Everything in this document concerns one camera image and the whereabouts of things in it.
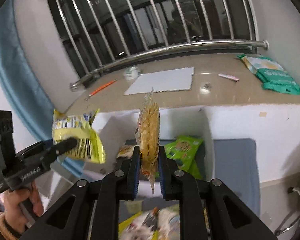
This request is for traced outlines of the person left hand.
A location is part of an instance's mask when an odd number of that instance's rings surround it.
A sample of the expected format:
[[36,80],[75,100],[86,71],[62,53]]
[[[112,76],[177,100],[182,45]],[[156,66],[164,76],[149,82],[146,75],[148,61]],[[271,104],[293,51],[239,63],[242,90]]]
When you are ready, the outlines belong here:
[[33,205],[33,212],[41,216],[44,212],[37,185],[33,181],[31,189],[24,188],[15,191],[5,191],[2,194],[5,212],[0,213],[2,234],[7,238],[18,239],[26,231],[29,220],[21,210],[20,204],[29,199]]

